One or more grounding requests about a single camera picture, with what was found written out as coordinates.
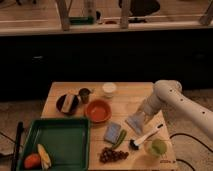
sponge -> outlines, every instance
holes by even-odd
[[[112,144],[115,144],[120,134],[120,129],[121,129],[121,125],[115,122],[110,122],[107,126],[107,130],[104,135],[104,140]]]

green tray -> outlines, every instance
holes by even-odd
[[[30,128],[17,171],[24,171],[27,155],[42,144],[49,153],[50,171],[83,171],[88,169],[90,122],[87,118],[39,119]]]

banana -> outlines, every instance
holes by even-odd
[[[38,154],[41,157],[42,170],[47,170],[51,167],[52,163],[49,154],[46,152],[43,145],[38,144]]]

green cup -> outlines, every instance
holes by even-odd
[[[154,139],[147,144],[147,153],[152,156],[160,157],[167,151],[166,143],[161,139]]]

brush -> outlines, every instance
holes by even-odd
[[[149,137],[153,136],[154,134],[156,134],[160,128],[163,126],[163,124],[159,124],[157,126],[155,126],[151,131],[149,131],[147,134],[143,135],[142,137],[138,138],[137,140],[130,140],[130,147],[133,150],[139,150],[140,149],[140,145]]]

